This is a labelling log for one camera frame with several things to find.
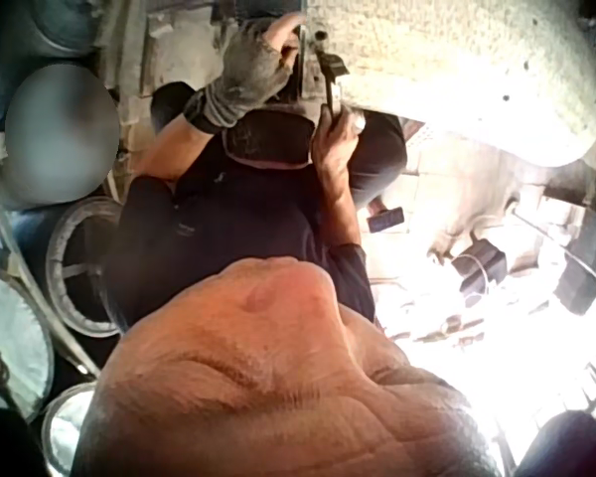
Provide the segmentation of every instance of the wire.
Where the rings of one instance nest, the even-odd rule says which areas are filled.
[[[455,259],[453,260],[453,262],[454,262],[456,259],[458,259],[458,258],[461,258],[461,257],[465,257],[465,258],[470,258],[470,259],[472,259],[472,260],[473,260],[475,263],[477,263],[477,265],[479,266],[479,268],[481,268],[481,272],[484,274],[484,279],[486,280],[486,288],[485,288],[485,290],[484,290],[484,294],[483,294],[483,296],[488,296],[488,295],[489,295],[489,292],[490,292],[490,279],[489,279],[489,277],[488,277],[488,272],[486,271],[486,267],[485,267],[485,266],[484,266],[484,265],[483,265],[483,264],[482,264],[482,263],[479,261],[479,259],[478,259],[478,258],[476,258],[475,256],[473,256],[473,255],[471,255],[471,254],[469,254],[469,253],[463,253],[463,254],[461,254],[461,255],[457,255],[457,256],[455,257]]]
[[[572,260],[574,260],[576,263],[578,263],[578,265],[580,265],[581,268],[583,268],[587,273],[589,273],[590,275],[592,275],[596,279],[596,272],[594,271],[594,269],[591,266],[589,266],[587,263],[585,263],[582,259],[580,259],[578,256],[576,256],[574,253],[572,253],[571,251],[569,251],[566,246],[564,246],[561,243],[559,243],[558,240],[556,240],[556,238],[552,237],[546,231],[544,231],[541,228],[537,227],[535,224],[533,224],[532,222],[530,222],[528,219],[525,219],[524,217],[520,216],[519,214],[517,214],[517,212],[512,211],[512,214],[517,219],[519,219],[524,224],[526,224],[528,227],[534,229],[536,232],[538,232],[539,234],[541,234],[544,238],[550,240],[555,245],[557,245],[559,248],[561,248],[563,250],[563,252],[565,253],[565,255],[567,255]]]

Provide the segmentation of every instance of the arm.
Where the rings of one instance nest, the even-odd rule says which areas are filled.
[[[159,133],[135,176],[177,181],[217,131],[234,127],[283,89],[298,54],[293,31],[304,21],[301,14],[289,14],[277,21],[255,21],[236,33],[225,51],[222,75],[198,91],[183,114]]]
[[[321,232],[323,240],[330,246],[362,243],[347,168],[358,146],[356,119],[344,108],[338,123],[332,128],[329,108],[323,106],[311,146],[312,160],[324,193]]]
[[[197,160],[213,136],[190,124],[183,114],[159,133],[136,167],[137,176],[176,182]]]

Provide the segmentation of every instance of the hand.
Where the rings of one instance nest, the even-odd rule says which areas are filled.
[[[299,51],[294,30],[304,23],[303,14],[290,13],[276,21],[245,24],[227,46],[223,74],[206,88],[206,118],[217,126],[233,127],[282,90]]]
[[[358,147],[359,134],[364,129],[364,118],[343,106],[334,125],[331,111],[323,104],[320,122],[311,141],[311,160],[321,183],[328,186],[349,186],[347,166]]]

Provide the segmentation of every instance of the gray work glove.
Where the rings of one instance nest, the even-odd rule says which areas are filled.
[[[223,74],[206,87],[204,116],[219,127],[234,127],[248,112],[261,107],[289,81],[302,14],[279,20],[248,22],[229,42],[223,57]]]

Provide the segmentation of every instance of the black shirt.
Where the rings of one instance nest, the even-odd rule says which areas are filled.
[[[184,199],[158,179],[135,179],[104,273],[106,302],[119,327],[127,330],[235,261],[272,256],[320,265],[331,275],[338,301],[372,321],[365,253],[354,244],[327,247],[320,241],[309,205],[316,198],[298,176],[221,173]]]

